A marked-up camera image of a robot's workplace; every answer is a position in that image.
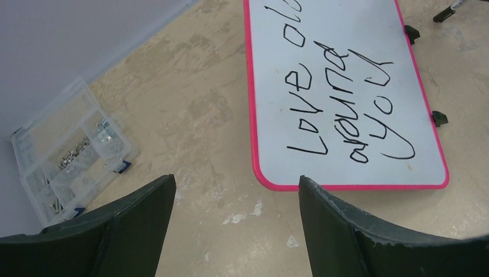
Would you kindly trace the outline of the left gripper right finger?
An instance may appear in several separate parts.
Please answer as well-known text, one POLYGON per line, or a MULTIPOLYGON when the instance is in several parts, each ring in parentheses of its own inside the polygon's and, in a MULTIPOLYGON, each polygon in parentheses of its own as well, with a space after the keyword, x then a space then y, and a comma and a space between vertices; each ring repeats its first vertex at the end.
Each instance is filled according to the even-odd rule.
POLYGON ((299 180, 314 276, 487 276, 488 236, 452 239, 401 227, 299 180))

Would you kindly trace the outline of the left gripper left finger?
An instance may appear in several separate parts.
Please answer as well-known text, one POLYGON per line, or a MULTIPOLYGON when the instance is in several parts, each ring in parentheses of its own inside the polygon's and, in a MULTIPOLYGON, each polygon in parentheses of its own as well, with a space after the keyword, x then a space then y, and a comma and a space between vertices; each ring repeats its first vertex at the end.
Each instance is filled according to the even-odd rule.
POLYGON ((1 275, 155 276, 175 193, 163 175, 39 234, 3 237, 1 275))

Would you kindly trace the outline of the white whiteboard marker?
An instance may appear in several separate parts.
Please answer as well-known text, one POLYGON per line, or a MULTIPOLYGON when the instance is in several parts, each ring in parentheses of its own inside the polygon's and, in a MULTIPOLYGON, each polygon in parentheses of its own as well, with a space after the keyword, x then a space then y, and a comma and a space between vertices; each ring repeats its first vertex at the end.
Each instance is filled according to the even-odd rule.
POLYGON ((436 16, 433 17, 433 22, 435 23, 442 23, 449 17, 451 17, 458 8, 460 8, 467 0, 456 0, 453 2, 450 6, 448 6, 446 9, 438 13, 436 16))

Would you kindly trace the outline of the red framed whiteboard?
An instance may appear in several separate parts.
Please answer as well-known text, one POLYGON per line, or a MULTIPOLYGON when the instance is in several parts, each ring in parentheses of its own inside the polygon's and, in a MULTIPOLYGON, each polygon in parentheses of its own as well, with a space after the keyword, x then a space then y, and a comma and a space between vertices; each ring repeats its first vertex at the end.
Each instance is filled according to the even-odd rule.
POLYGON ((275 191, 443 189, 397 1, 244 1, 253 171, 275 191))

